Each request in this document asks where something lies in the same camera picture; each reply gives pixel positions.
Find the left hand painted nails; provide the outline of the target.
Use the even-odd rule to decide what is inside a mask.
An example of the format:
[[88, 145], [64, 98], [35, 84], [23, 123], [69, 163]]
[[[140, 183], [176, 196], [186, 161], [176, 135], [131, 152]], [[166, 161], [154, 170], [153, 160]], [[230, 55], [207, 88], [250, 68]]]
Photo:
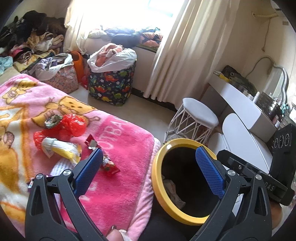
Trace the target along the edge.
[[113, 225], [106, 238], [109, 240], [109, 241], [124, 241], [124, 237], [123, 237], [123, 234], [117, 229], [117, 227], [115, 225]]

